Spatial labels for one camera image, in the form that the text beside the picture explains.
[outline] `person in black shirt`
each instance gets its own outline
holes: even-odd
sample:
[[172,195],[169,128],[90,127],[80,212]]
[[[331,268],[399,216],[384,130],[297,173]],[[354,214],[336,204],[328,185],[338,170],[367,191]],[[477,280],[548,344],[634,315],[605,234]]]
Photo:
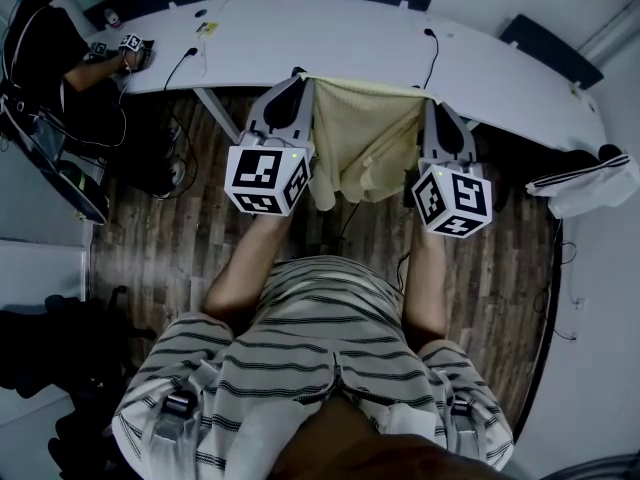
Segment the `person in black shirt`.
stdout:
[[4,43],[9,77],[64,123],[73,137],[65,149],[104,158],[133,186],[168,195],[184,175],[184,163],[171,165],[169,160],[175,134],[153,130],[127,98],[121,108],[120,91],[111,79],[117,72],[135,70],[138,56],[127,51],[102,62],[84,62],[87,44],[67,12],[52,7],[52,1],[19,3]]

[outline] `yellow cloth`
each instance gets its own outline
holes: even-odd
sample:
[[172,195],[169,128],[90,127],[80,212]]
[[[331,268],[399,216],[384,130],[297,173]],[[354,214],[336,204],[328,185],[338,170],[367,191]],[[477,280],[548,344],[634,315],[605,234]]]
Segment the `yellow cloth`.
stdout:
[[309,189],[319,210],[336,203],[335,192],[357,203],[381,201],[404,189],[425,98],[421,89],[359,80],[313,78],[313,141],[318,163]]

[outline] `curved table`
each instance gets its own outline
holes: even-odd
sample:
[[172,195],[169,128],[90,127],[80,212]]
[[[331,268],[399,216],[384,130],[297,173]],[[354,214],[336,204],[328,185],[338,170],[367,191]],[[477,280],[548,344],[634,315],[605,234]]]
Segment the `curved table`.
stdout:
[[[200,18],[195,13],[206,9]],[[203,21],[218,23],[198,38]],[[156,41],[149,69],[127,91],[194,89],[232,140],[238,130],[211,88],[273,86],[300,66],[321,76],[423,86],[461,116],[545,146],[597,153],[606,143],[595,101],[547,66],[498,39],[419,11],[362,0],[208,0],[167,9],[102,31],[114,48],[127,33]]]

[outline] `black sleeve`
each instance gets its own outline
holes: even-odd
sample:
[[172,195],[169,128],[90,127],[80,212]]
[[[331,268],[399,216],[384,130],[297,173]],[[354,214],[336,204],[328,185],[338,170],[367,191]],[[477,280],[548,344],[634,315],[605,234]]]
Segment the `black sleeve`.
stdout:
[[53,36],[57,38],[53,43],[54,62],[59,72],[65,74],[82,61],[89,47],[64,9],[52,9],[49,19],[53,24]]

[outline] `white striped shirt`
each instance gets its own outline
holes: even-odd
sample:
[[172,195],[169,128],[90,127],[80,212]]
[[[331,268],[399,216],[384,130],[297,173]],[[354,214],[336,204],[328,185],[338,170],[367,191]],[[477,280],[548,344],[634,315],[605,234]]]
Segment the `white striped shirt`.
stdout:
[[[319,256],[274,267],[251,328],[237,338],[204,314],[181,316],[157,341],[113,418],[125,458],[152,478],[143,431],[159,404],[185,386],[197,392],[201,411],[198,478],[212,479],[229,469],[229,452],[249,414],[289,400],[306,418],[341,390],[378,432],[420,434],[454,452],[460,419],[452,416],[453,405],[466,401],[465,429],[475,431],[477,458],[501,469],[513,442],[494,395],[455,343],[432,342],[418,354],[409,349],[402,302],[370,269]],[[281,449],[269,451],[275,455],[269,460]]]

